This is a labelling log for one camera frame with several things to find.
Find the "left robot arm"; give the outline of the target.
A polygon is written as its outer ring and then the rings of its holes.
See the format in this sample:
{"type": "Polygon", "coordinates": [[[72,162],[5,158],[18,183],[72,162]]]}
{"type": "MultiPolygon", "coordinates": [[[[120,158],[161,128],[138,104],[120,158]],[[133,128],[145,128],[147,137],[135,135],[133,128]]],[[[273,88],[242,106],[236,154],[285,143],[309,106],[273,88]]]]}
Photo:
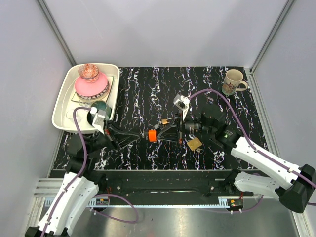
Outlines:
{"type": "Polygon", "coordinates": [[[69,170],[64,175],[52,205],[37,226],[27,228],[26,237],[70,237],[77,221],[94,197],[119,198],[134,210],[136,217],[133,221],[112,216],[108,218],[128,224],[136,224],[139,221],[139,213],[131,202],[122,196],[105,193],[105,177],[95,174],[94,165],[88,161],[87,145],[77,122],[75,126],[82,145],[83,158],[79,160],[79,165],[68,164],[69,170]]]}

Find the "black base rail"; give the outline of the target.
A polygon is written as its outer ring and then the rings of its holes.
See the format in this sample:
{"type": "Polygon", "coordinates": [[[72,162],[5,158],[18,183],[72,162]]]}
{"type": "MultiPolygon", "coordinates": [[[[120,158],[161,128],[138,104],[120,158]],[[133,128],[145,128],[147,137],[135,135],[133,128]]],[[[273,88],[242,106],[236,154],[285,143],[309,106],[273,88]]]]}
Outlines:
{"type": "Polygon", "coordinates": [[[219,197],[252,196],[226,182],[230,170],[134,170],[97,171],[99,194],[115,194],[134,206],[206,206],[219,197]]]}

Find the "clear drinking glass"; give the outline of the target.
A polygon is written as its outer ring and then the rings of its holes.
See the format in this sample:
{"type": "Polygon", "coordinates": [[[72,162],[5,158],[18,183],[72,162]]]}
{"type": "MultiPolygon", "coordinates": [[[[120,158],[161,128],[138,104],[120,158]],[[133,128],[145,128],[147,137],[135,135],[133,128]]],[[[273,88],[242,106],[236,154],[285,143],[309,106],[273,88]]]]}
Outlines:
{"type": "Polygon", "coordinates": [[[69,120],[71,123],[74,123],[75,120],[77,123],[81,122],[81,117],[78,111],[74,114],[74,110],[69,110],[66,112],[66,119],[69,120]]]}

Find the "white plastic tray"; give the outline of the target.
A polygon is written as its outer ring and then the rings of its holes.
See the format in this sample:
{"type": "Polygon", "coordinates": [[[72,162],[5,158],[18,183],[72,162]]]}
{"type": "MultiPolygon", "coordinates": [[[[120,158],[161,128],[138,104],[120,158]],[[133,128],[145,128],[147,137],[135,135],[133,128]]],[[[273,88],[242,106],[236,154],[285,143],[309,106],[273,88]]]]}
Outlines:
{"type": "MultiPolygon", "coordinates": [[[[113,64],[95,63],[95,65],[107,76],[109,81],[110,88],[101,100],[105,101],[112,108],[110,119],[113,120],[119,92],[120,70],[113,64]]],[[[78,64],[68,70],[59,91],[51,119],[54,127],[69,133],[77,133],[77,128],[75,123],[71,123],[66,119],[66,112],[74,110],[83,104],[83,100],[75,92],[75,81],[79,77],[78,69],[80,66],[78,64]]]]}

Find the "red patterned small bowl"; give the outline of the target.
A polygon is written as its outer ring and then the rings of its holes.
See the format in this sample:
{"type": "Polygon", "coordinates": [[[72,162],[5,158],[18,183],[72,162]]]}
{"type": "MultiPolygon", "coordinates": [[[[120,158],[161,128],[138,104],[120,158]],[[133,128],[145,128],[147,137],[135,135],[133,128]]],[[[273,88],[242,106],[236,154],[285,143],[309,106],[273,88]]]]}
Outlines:
{"type": "Polygon", "coordinates": [[[99,68],[94,64],[83,64],[78,69],[79,76],[87,81],[94,81],[99,77],[99,68]]]}

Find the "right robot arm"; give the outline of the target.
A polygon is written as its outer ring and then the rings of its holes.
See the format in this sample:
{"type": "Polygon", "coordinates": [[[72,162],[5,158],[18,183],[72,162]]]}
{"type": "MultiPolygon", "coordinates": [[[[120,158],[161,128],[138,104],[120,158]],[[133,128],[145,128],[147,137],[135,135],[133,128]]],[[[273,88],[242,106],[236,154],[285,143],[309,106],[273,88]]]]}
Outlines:
{"type": "Polygon", "coordinates": [[[186,119],[183,109],[165,127],[149,132],[149,141],[182,143],[185,134],[202,134],[225,153],[258,168],[265,176],[233,171],[224,183],[228,195],[252,192],[277,199],[287,209],[303,213],[315,190],[316,170],[305,164],[287,162],[251,141],[238,129],[225,124],[217,105],[203,108],[200,118],[186,119]]]}

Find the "cream seashell mug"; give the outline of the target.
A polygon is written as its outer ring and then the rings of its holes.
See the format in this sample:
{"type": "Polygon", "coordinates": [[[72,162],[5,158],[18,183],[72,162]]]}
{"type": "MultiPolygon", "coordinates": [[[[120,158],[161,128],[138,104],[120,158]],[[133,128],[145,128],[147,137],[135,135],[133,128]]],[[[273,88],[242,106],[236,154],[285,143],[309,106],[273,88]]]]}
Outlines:
{"type": "Polygon", "coordinates": [[[227,95],[233,95],[236,91],[245,91],[248,89],[248,83],[245,82],[243,73],[237,69],[230,69],[226,72],[222,92],[227,95]]]}

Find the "large brass padlock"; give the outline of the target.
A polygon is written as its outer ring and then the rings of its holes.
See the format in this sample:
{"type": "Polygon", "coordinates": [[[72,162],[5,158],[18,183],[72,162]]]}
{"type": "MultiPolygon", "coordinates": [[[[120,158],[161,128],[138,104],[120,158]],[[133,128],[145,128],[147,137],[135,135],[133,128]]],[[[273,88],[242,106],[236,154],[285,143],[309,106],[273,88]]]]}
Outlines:
{"type": "Polygon", "coordinates": [[[185,139],[185,142],[191,151],[197,152],[197,153],[203,152],[203,148],[202,148],[203,144],[197,137],[191,140],[185,139]]]}

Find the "green ceramic cup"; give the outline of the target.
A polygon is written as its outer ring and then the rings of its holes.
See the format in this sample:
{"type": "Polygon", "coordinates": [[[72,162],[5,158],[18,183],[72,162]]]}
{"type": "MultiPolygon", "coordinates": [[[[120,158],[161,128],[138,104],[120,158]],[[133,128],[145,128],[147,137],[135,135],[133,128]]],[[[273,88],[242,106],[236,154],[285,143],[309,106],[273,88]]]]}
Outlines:
{"type": "Polygon", "coordinates": [[[103,110],[106,112],[106,115],[110,118],[112,113],[112,108],[103,100],[95,101],[92,105],[97,110],[103,110]]]}

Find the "orange black padlock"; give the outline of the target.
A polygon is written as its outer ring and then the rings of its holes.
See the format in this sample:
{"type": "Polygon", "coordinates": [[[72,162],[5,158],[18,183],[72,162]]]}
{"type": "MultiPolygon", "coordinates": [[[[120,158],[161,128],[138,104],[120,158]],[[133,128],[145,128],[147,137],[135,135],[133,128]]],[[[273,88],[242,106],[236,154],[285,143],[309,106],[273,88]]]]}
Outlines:
{"type": "Polygon", "coordinates": [[[157,131],[156,130],[149,130],[148,131],[148,139],[150,142],[157,141],[157,131]]]}

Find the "pink upturned bowl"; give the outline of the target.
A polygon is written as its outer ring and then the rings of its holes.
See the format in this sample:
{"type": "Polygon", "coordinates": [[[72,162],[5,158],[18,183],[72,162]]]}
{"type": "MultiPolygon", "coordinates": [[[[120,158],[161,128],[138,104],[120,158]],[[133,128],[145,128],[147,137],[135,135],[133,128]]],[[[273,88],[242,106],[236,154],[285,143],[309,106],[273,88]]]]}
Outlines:
{"type": "Polygon", "coordinates": [[[94,96],[106,89],[108,79],[104,73],[99,73],[99,77],[94,82],[78,77],[75,82],[75,91],[81,96],[94,96]]]}

